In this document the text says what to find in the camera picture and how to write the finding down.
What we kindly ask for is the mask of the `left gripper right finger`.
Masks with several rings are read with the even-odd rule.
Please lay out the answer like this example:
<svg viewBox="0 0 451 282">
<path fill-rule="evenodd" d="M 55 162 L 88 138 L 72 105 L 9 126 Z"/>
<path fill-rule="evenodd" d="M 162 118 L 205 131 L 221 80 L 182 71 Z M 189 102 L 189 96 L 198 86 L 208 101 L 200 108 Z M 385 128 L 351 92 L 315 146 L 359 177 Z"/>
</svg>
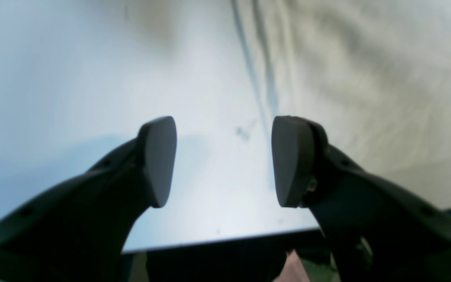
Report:
<svg viewBox="0 0 451 282">
<path fill-rule="evenodd" d="M 311 211 L 342 282 L 451 282 L 451 214 L 366 172 L 311 120 L 275 117 L 271 148 L 279 205 Z"/>
</svg>

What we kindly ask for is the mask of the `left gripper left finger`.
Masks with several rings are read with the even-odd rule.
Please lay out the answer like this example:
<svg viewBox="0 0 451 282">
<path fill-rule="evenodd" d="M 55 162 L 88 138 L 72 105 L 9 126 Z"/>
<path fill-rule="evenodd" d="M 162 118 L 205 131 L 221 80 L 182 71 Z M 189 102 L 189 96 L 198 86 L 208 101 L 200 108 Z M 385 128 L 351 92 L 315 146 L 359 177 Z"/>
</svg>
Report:
<svg viewBox="0 0 451 282">
<path fill-rule="evenodd" d="M 0 220 L 0 281 L 115 281 L 137 219 L 164 207 L 177 127 L 164 116 L 88 171 L 61 182 Z"/>
</svg>

